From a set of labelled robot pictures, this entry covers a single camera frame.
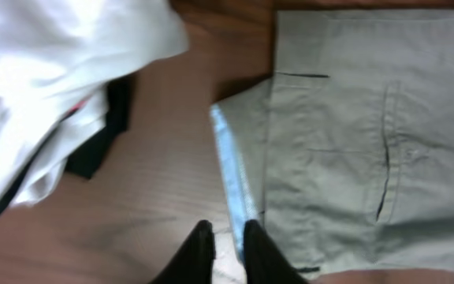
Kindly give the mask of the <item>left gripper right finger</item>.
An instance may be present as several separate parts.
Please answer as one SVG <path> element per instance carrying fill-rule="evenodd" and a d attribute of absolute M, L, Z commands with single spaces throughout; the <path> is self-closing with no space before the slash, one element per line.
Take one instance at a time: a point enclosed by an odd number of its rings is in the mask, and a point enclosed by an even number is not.
<path fill-rule="evenodd" d="M 307 284 L 254 219 L 244 225 L 244 268 L 247 284 Z"/>

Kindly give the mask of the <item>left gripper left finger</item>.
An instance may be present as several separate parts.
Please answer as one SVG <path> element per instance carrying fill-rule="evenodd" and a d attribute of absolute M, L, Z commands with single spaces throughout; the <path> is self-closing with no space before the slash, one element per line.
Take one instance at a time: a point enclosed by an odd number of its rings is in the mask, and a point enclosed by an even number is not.
<path fill-rule="evenodd" d="M 149 284 L 211 284 L 215 256 L 212 224 L 201 220 Z"/>

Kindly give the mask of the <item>khaki green shorts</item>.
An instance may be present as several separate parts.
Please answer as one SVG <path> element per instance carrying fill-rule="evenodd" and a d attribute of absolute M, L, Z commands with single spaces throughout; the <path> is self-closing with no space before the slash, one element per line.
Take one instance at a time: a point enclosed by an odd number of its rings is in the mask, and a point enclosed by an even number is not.
<path fill-rule="evenodd" d="M 210 115 L 237 249 L 256 219 L 309 279 L 454 271 L 454 9 L 282 10 Z"/>

